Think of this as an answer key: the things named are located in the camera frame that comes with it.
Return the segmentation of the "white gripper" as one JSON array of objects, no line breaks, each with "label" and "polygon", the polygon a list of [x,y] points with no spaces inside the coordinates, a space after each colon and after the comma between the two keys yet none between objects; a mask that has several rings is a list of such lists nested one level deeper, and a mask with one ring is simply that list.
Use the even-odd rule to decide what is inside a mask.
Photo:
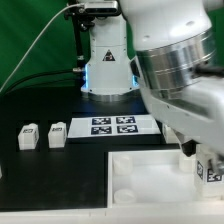
[{"label": "white gripper", "polygon": [[199,64],[190,68],[194,83],[180,88],[173,98],[152,88],[149,74],[143,75],[136,57],[130,67],[147,111],[185,135],[180,140],[182,152],[191,157],[197,143],[207,145],[217,153],[209,160],[212,171],[224,174],[224,67]]}]

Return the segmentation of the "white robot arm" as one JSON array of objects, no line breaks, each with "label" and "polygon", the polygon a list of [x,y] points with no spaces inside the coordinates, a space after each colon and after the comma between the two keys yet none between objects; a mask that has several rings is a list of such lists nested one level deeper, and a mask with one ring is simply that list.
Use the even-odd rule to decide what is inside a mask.
[{"label": "white robot arm", "polygon": [[224,174],[224,68],[215,65],[207,12],[216,0],[84,0],[84,12],[120,11],[130,24],[145,107],[158,121],[206,145]]}]

